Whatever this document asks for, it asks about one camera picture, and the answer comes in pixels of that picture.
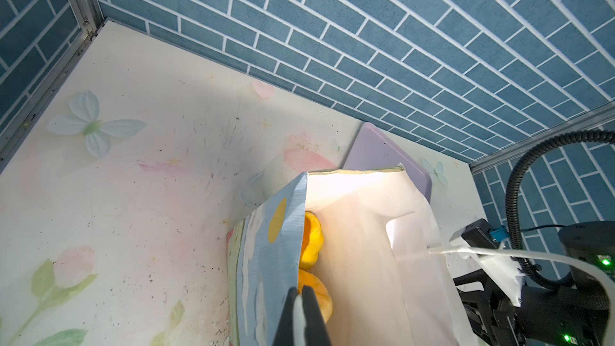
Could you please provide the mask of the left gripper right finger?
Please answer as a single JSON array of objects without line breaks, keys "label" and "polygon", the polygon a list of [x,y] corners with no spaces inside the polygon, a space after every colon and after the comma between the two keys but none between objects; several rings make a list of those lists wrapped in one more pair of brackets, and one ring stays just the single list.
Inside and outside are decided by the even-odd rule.
[{"label": "left gripper right finger", "polygon": [[304,285],[302,288],[301,308],[299,314],[299,344],[331,346],[315,290],[310,286]]}]

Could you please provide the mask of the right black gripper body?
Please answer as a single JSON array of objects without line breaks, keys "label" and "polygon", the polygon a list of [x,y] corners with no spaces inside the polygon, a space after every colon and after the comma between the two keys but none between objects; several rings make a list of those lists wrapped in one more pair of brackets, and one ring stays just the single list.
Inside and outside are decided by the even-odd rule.
[{"label": "right black gripper body", "polygon": [[481,290],[459,291],[473,333],[488,345],[605,345],[610,302],[603,288],[561,287],[557,291],[524,285],[514,306],[482,270],[453,280],[458,287],[479,283]]}]

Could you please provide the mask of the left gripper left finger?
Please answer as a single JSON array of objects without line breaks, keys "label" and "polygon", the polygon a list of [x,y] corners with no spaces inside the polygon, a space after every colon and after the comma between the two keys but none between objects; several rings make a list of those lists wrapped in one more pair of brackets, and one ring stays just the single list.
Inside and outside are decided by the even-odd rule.
[{"label": "left gripper left finger", "polygon": [[299,296],[297,288],[293,287],[288,290],[283,311],[275,333],[273,346],[293,346],[293,308],[295,300]]}]

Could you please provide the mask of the long glazed loaf bread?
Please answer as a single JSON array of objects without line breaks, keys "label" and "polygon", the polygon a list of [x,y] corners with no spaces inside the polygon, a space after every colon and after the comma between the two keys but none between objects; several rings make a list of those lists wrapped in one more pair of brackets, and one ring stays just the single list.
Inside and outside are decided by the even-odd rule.
[{"label": "long glazed loaf bread", "polygon": [[303,292],[305,286],[311,288],[315,295],[320,313],[325,323],[327,323],[333,313],[333,301],[324,283],[315,275],[302,269],[298,272],[298,291]]}]

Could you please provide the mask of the paper bag with floral sides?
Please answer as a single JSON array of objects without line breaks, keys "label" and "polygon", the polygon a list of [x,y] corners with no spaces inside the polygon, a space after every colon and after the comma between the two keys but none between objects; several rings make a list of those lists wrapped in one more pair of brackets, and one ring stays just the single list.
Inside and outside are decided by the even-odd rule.
[{"label": "paper bag with floral sides", "polygon": [[472,331],[453,280],[479,269],[462,254],[511,256],[528,285],[572,286],[570,266],[614,283],[567,255],[455,246],[444,241],[430,203],[401,167],[305,172],[287,184],[257,175],[242,188],[252,212],[227,235],[230,344],[272,345],[290,288],[298,290],[304,215],[321,222],[324,246],[307,272],[333,301],[332,345],[485,344]]}]

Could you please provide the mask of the striped bread roll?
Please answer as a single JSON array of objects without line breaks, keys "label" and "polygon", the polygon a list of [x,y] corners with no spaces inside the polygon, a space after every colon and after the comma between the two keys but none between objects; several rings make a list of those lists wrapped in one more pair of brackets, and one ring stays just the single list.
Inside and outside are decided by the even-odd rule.
[{"label": "striped bread roll", "polygon": [[323,246],[324,234],[321,222],[314,213],[306,211],[299,268],[305,271],[310,270],[317,263]]}]

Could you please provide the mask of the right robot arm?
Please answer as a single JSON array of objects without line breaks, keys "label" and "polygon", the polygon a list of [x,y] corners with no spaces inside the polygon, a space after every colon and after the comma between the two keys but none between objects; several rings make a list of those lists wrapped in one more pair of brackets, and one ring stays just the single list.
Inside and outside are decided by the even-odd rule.
[{"label": "right robot arm", "polygon": [[[558,238],[565,254],[604,272],[614,283],[614,222],[588,222],[560,227]],[[466,226],[451,244],[471,248],[505,249],[509,234],[494,229],[485,219]],[[511,257],[468,254],[479,269],[453,280],[456,286],[479,283],[474,291],[458,288],[473,333],[488,345],[610,345],[603,341],[610,319],[611,302],[597,277],[570,266],[572,286],[554,290],[528,285],[528,276]]]}]

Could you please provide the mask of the lilac plastic tray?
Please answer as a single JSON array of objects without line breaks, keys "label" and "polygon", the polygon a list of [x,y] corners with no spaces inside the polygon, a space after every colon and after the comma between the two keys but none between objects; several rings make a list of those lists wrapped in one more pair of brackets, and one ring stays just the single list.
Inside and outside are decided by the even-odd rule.
[{"label": "lilac plastic tray", "polygon": [[363,123],[349,149],[342,168],[368,171],[402,165],[416,188],[430,203],[432,178],[414,158],[372,123]]}]

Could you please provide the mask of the floral table mat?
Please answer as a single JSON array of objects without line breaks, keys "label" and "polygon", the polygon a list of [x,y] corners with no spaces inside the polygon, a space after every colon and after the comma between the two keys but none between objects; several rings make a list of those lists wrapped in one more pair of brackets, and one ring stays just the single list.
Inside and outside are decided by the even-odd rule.
[{"label": "floral table mat", "polygon": [[[4,345],[232,345],[227,235],[257,175],[342,168],[363,123],[113,22],[1,174]],[[469,166],[379,128],[432,178],[442,240]]]}]

